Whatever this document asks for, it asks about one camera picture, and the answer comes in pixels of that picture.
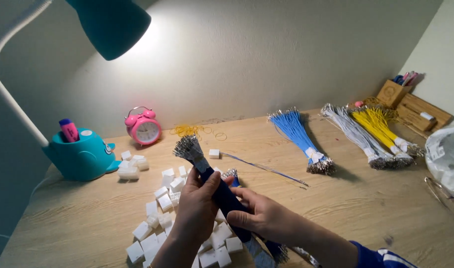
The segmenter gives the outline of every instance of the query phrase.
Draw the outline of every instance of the desk lamp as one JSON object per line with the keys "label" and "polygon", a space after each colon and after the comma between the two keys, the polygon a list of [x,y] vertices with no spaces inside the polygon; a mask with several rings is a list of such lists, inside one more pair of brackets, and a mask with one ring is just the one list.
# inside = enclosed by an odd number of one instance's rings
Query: desk lamp
{"label": "desk lamp", "polygon": [[[96,50],[107,61],[127,52],[140,40],[151,17],[131,0],[66,0],[78,13],[81,26]],[[36,0],[0,39],[0,52],[19,30],[40,15],[52,0]],[[2,99],[14,111],[67,180],[90,181],[116,171],[120,161],[111,152],[115,144],[106,144],[94,131],[78,128],[79,141],[68,143],[62,132],[49,142],[24,113],[9,91],[0,82]]]}

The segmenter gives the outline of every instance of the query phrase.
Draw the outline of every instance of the pink highlighter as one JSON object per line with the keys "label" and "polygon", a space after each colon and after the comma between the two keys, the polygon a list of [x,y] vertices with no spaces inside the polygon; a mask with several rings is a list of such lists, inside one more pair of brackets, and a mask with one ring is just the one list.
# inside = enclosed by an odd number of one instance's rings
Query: pink highlighter
{"label": "pink highlighter", "polygon": [[60,128],[62,129],[62,132],[69,143],[74,143],[80,140],[78,130],[76,129],[75,124],[70,119],[65,118],[58,121],[58,123],[60,124]]}

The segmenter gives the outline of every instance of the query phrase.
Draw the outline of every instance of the hand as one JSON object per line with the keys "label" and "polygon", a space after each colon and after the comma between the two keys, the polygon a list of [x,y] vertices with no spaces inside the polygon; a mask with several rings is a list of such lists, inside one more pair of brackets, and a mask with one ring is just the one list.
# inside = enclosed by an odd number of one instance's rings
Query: hand
{"label": "hand", "polygon": [[[176,221],[169,236],[185,239],[199,247],[210,237],[219,210],[212,201],[212,194],[217,190],[220,180],[220,173],[216,171],[202,185],[198,170],[192,168],[181,191]],[[232,176],[225,180],[228,185],[233,181]]]}
{"label": "hand", "polygon": [[306,220],[304,217],[247,188],[232,187],[230,190],[237,197],[242,198],[241,203],[250,209],[252,214],[231,211],[227,215],[227,222],[280,244],[290,247],[300,246],[298,230],[304,228]]}

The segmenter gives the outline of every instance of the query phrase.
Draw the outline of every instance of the clock face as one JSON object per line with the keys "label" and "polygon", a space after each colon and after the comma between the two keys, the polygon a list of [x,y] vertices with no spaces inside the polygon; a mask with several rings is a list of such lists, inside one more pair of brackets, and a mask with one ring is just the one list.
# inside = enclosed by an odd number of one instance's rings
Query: clock face
{"label": "clock face", "polygon": [[159,128],[153,122],[142,123],[136,130],[137,138],[144,143],[152,142],[158,134]]}

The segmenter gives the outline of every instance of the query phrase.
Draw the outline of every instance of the pink alarm clock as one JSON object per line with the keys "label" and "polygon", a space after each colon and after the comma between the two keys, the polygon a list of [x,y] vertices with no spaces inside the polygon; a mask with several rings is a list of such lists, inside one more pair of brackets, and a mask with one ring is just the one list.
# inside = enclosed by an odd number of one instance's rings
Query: pink alarm clock
{"label": "pink alarm clock", "polygon": [[[133,110],[145,108],[142,113],[132,114]],[[125,117],[126,131],[137,142],[143,145],[151,144],[159,139],[162,130],[159,123],[154,119],[156,113],[144,106],[135,107]]]}

